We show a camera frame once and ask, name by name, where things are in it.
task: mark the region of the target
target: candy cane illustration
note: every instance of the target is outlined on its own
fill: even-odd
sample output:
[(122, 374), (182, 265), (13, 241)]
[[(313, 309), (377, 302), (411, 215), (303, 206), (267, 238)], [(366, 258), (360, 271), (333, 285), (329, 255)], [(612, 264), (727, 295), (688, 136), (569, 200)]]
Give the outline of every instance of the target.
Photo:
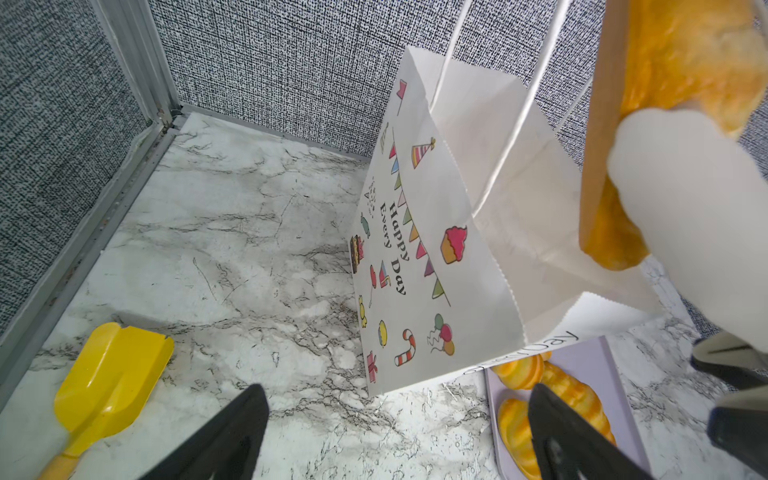
[(403, 363), (410, 362), (416, 354), (416, 338), (409, 329), (402, 331), (402, 339), (408, 340), (411, 343), (411, 348), (395, 357), (395, 366), (401, 366)]

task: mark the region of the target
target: bread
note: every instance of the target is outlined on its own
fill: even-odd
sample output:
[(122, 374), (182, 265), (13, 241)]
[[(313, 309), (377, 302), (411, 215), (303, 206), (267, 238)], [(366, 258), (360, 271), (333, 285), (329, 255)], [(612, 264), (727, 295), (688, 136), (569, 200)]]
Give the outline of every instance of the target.
[(579, 244), (609, 270), (648, 255), (607, 176), (618, 124), (641, 108), (688, 104), (737, 139), (768, 84), (750, 0), (608, 0), (595, 68)]
[[(541, 383), (549, 387), (609, 442), (616, 445), (616, 439), (611, 433), (611, 424), (603, 412), (603, 405), (589, 385), (579, 382), (550, 362), (544, 362)], [(497, 418), (498, 434), (520, 472), (528, 480), (540, 480), (541, 470), (536, 462), (531, 440), (528, 404), (522, 400), (507, 399), (499, 407)]]
[(551, 352), (529, 356), (514, 362), (502, 363), (491, 368), (502, 383), (513, 390), (530, 390), (541, 381), (544, 374), (544, 361), (549, 360)]

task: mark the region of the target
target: gray metal trim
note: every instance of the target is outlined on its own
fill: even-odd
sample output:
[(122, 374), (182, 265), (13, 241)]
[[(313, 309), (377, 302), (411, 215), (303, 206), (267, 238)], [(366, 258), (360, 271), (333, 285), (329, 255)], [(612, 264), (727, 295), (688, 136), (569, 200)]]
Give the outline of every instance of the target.
[(91, 0), (141, 110), (173, 121), (179, 98), (147, 0)]
[[(355, 160), (361, 160), (361, 161), (366, 161), (366, 162), (370, 162), (371, 161), (370, 158), (364, 157), (362, 155), (353, 154), (353, 153), (350, 153), (350, 152), (347, 152), (347, 151), (340, 150), (339, 148), (330, 147), (329, 145), (318, 143), (316, 141), (311, 141), (311, 140), (307, 140), (307, 139), (304, 139), (304, 138), (296, 137), (295, 135), (284, 134), (281, 131), (273, 130), (272, 128), (262, 127), (262, 126), (260, 126), (258, 124), (254, 124), (254, 123), (251, 123), (249, 121), (241, 120), (241, 119), (236, 118), (236, 117), (231, 117), (230, 115), (220, 114), (217, 111), (208, 110), (207, 108), (198, 107), (196, 105), (187, 104), (187, 103), (184, 103), (184, 102), (181, 103), (181, 113), (183, 113), (185, 116), (189, 116), (189, 114), (192, 113), (192, 112), (197, 112), (197, 113), (200, 113), (200, 114), (205, 114), (205, 115), (208, 115), (209, 117), (218, 118), (220, 120), (226, 120), (226, 121), (232, 122), (234, 124), (238, 124), (238, 125), (243, 125), (244, 127), (248, 127), (248, 128), (252, 128), (254, 130), (262, 131), (264, 133), (272, 134), (272, 135), (274, 135), (276, 137), (282, 137), (282, 138), (285, 138), (287, 140), (297, 141), (300, 144), (309, 145), (310, 147), (322, 148), (323, 150), (327, 150), (327, 151), (333, 152), (334, 154), (344, 155), (345, 157), (354, 158)], [(174, 126), (177, 127), (177, 128), (181, 128), (181, 125), (183, 125), (183, 124), (184, 123), (181, 123), (180, 118), (177, 118), (175, 123), (174, 123)]]
[(120, 170), (12, 319), (0, 339), (0, 410), (178, 133), (155, 122), (136, 136)]

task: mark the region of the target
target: gray fabric wall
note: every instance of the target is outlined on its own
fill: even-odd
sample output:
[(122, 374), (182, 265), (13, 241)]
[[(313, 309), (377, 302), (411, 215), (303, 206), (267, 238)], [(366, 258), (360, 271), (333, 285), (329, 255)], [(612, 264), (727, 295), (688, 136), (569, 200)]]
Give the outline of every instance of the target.
[(0, 335), (146, 127), (88, 0), (0, 12)]
[[(183, 102), (364, 156), (376, 142), (403, 48), (444, 54), (462, 3), (149, 2)], [(474, 0), (455, 57), (527, 84), (553, 11), (554, 0)], [(594, 70), (603, 13), (604, 0), (574, 0), (569, 9), (537, 95), (553, 126)], [(577, 164), (588, 107), (587, 97), (558, 135)], [(764, 176), (767, 132), (764, 103), (742, 138)]]

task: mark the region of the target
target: green pennant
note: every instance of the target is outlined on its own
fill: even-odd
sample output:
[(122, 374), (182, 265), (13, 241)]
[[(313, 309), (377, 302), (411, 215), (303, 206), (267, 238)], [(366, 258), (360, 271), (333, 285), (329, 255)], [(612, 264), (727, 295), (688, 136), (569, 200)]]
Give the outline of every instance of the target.
[(437, 298), (445, 293), (445, 290), (442, 289), (442, 285), (440, 284), (440, 279), (437, 279), (435, 282), (435, 289), (432, 290), (432, 298)]

